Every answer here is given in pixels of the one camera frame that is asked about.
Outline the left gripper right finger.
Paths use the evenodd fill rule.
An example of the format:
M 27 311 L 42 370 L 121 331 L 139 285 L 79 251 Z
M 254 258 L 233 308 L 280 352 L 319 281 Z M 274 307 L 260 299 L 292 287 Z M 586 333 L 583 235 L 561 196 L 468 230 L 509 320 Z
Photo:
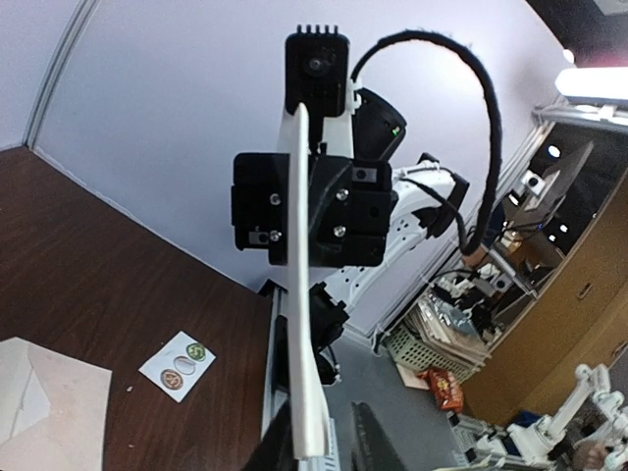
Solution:
M 351 469 L 357 471 L 406 471 L 388 435 L 366 402 L 352 402 L 353 442 Z

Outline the white paper sheet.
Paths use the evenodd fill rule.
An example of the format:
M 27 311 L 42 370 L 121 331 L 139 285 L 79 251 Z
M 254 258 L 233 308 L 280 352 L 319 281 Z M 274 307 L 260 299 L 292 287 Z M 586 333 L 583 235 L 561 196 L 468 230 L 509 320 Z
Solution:
M 288 162 L 288 364 L 294 457 L 329 453 L 329 410 L 311 343 L 308 253 L 309 115 L 297 105 Z

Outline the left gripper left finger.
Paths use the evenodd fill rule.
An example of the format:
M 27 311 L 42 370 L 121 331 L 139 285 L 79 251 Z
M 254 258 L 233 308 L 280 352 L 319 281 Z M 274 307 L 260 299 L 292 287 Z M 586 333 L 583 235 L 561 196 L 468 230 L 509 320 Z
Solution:
M 290 400 L 286 400 L 271 421 L 260 444 L 253 450 L 241 471 L 294 471 Z

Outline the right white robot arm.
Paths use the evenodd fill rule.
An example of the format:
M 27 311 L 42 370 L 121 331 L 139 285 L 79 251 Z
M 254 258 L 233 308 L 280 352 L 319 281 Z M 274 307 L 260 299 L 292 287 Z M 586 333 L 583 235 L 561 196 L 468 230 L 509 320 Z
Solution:
M 309 263 L 333 271 L 309 290 L 311 341 L 325 386 L 340 377 L 331 345 L 360 297 L 404 253 L 451 225 L 469 187 L 428 153 L 393 170 L 389 160 L 406 121 L 377 93 L 361 88 L 357 95 L 353 159 L 321 155 L 309 164 Z M 232 224 L 238 249 L 262 249 L 270 264 L 287 264 L 286 153 L 235 157 Z

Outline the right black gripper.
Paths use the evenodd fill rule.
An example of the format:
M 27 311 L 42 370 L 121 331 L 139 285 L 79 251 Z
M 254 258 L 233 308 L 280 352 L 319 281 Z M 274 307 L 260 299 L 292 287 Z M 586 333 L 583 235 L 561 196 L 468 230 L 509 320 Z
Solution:
M 308 252 L 312 267 L 376 267 L 383 262 L 397 196 L 384 161 L 311 157 Z M 265 249 L 269 263 L 288 263 L 288 156 L 240 153 L 234 160 L 235 246 Z

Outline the beige paper envelope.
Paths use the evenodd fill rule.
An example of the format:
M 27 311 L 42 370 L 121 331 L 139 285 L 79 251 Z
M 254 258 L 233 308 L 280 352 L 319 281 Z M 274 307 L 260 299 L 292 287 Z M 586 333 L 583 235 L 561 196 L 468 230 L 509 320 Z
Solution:
M 101 470 L 112 372 L 20 338 L 1 342 L 1 468 Z

